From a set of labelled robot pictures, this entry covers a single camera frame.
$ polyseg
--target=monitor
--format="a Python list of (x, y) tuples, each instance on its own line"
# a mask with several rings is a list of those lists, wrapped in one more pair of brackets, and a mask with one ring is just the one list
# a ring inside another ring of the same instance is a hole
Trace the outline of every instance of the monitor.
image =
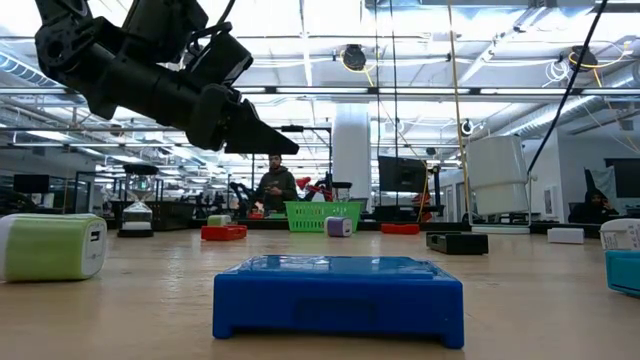
[(427, 171), (420, 160), (378, 156), (380, 191), (421, 194), (427, 181)]
[(13, 175), (13, 191), (22, 194), (49, 193), (49, 175)]

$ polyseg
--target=table surface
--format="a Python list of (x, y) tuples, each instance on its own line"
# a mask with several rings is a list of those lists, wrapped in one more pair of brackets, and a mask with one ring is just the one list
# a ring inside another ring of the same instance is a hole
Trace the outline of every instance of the table surface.
[[(201, 243), (198, 231), (110, 234), (109, 259), (77, 283), (0, 284), (0, 358), (13, 359), (637, 359), (640, 299), (606, 287), (599, 242), (495, 236), (487, 256), (428, 250), (424, 234), (352, 238), (250, 231)], [(312, 334), (211, 337), (213, 276), (262, 254), (411, 256), (464, 284), (466, 346)]]

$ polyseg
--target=person sitting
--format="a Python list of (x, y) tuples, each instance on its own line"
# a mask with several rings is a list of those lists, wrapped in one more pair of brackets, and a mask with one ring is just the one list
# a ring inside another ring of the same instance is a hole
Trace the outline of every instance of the person sitting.
[(609, 204), (609, 200), (598, 190), (589, 190), (584, 203), (576, 205), (569, 215), (569, 222), (579, 224), (604, 224), (618, 212)]
[(296, 180), (289, 170), (282, 166), (282, 156), (269, 155), (269, 172), (264, 174), (254, 194), (255, 201), (264, 205), (264, 213), (286, 211), (285, 201), (296, 201)]

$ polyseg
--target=blue tray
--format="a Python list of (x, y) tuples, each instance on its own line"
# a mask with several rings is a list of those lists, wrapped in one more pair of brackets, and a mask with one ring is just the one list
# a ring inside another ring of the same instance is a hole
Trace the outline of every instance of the blue tray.
[(640, 296), (640, 251), (609, 250), (605, 259), (609, 288)]
[(412, 334), (464, 345), (462, 284), (406, 257), (251, 258), (214, 279), (213, 336), (237, 329)]

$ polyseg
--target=white pillar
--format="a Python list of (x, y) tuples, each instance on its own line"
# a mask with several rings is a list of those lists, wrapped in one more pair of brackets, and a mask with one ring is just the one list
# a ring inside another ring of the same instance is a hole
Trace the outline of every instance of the white pillar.
[(368, 104), (338, 104), (333, 122), (333, 181), (350, 182), (352, 198), (371, 200)]

